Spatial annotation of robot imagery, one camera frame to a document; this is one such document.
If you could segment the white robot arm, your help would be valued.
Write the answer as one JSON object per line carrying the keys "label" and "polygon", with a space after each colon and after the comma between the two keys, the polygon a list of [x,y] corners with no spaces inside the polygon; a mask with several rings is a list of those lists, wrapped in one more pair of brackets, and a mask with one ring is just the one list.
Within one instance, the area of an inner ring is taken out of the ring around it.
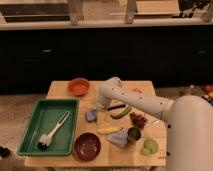
{"label": "white robot arm", "polygon": [[112,77],[99,84],[96,108],[119,100],[167,124],[166,171],[213,171],[213,106],[195,95],[177,100],[136,93]]}

